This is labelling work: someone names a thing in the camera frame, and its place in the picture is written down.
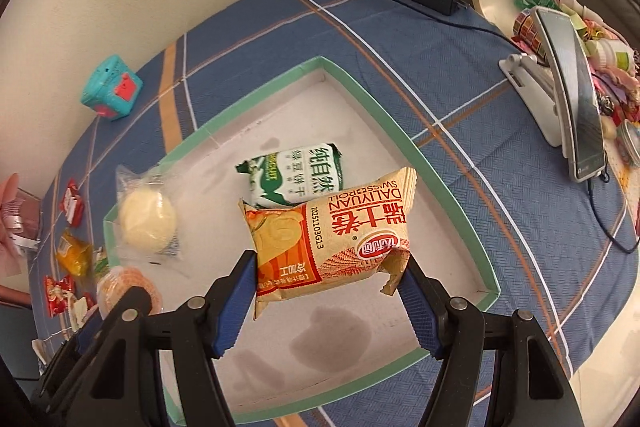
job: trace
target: teal toy box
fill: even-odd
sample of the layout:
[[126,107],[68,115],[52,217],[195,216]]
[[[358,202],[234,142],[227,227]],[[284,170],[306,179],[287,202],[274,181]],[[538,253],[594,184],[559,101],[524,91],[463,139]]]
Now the teal toy box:
[[131,112],[140,89],[142,80],[118,55],[112,55],[91,75],[80,102],[100,116],[117,120]]

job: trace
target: green and white biscuit package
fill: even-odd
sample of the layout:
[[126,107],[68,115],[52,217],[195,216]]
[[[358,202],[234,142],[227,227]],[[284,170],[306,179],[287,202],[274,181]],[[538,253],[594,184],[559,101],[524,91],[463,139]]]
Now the green and white biscuit package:
[[296,206],[342,190],[340,152],[333,143],[258,156],[236,170],[249,174],[251,204],[259,208]]

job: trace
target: metal bolt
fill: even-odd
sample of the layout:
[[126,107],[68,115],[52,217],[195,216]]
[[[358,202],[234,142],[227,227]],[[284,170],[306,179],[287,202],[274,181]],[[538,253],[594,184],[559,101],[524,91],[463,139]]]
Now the metal bolt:
[[466,310],[466,299],[462,297],[453,297],[449,301],[449,304],[451,304],[451,307],[455,310]]
[[523,321],[530,321],[533,318],[533,313],[529,310],[518,310],[518,317]]
[[125,322],[131,322],[136,320],[138,317],[138,311],[133,308],[129,308],[128,310],[124,310],[122,312],[122,320]]
[[200,296],[191,297],[191,299],[189,299],[189,301],[187,302],[187,306],[192,310],[199,310],[204,306],[204,303],[205,303],[204,297],[200,297]]

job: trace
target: red oval logo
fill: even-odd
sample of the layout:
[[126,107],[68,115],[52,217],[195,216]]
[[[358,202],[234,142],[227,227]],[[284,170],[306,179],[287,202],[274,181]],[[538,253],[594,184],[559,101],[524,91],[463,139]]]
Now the red oval logo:
[[389,253],[399,243],[400,240],[394,232],[380,232],[365,237],[356,251],[361,259],[372,259]]

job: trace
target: phone screen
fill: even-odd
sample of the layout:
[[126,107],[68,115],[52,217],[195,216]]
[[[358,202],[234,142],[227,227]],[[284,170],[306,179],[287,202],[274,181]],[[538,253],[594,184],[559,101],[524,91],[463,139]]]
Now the phone screen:
[[564,14],[537,13],[556,58],[569,106],[575,145],[576,178],[588,178],[605,165],[602,124],[591,71],[570,19]]

